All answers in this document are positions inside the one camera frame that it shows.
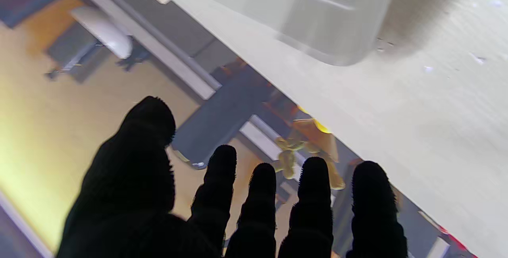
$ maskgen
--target dust speck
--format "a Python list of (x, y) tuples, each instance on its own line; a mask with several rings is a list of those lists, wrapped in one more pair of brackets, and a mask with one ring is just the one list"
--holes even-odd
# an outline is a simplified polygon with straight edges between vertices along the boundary
[(485, 57), (479, 57), (475, 54), (473, 54), (472, 52), (470, 52), (470, 55), (473, 57), (473, 59), (479, 64), (479, 65), (483, 65), (485, 64), (485, 62), (487, 61), (487, 58)]

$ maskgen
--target white table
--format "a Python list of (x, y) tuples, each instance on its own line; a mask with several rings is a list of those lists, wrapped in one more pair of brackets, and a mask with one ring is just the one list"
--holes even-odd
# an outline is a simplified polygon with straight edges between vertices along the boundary
[(335, 67), (210, 0), (174, 0), (479, 257), (508, 256), (508, 0), (393, 0)]

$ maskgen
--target yellow floor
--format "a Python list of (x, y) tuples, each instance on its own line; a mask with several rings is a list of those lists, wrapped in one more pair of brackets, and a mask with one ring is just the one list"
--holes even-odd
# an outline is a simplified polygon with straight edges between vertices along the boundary
[[(112, 135), (125, 113), (146, 95), (161, 97), (181, 124), (198, 106), (150, 63), (123, 72), (113, 56), (83, 85), (61, 75), (44, 54), (73, 20), (68, 11), (79, 0), (59, 0), (14, 30), (0, 26), (0, 189), (52, 251), (60, 242), (67, 212), (101, 142)], [(237, 179), (227, 236), (235, 229), (259, 159), (240, 142)], [(175, 213), (187, 218), (204, 171), (194, 171), (171, 152), (176, 173)], [(278, 213), (278, 240), (287, 232), (290, 204)]]

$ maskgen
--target transparent container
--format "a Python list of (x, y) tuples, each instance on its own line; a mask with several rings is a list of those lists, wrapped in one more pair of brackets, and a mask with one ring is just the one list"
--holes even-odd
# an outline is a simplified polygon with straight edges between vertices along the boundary
[(279, 32), (278, 39), (332, 65), (373, 47), (390, 0), (214, 0)]

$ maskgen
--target brown object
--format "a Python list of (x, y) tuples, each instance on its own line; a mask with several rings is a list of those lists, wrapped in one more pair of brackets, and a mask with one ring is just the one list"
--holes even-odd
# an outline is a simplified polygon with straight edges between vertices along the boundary
[(330, 179), (330, 188), (344, 189), (345, 182), (335, 167), (335, 162), (339, 162), (339, 154), (335, 137), (332, 134), (323, 133), (314, 124), (314, 119), (299, 119), (293, 121), (293, 128), (308, 139), (305, 148), (311, 154), (316, 154), (325, 160), (328, 166), (328, 176)]

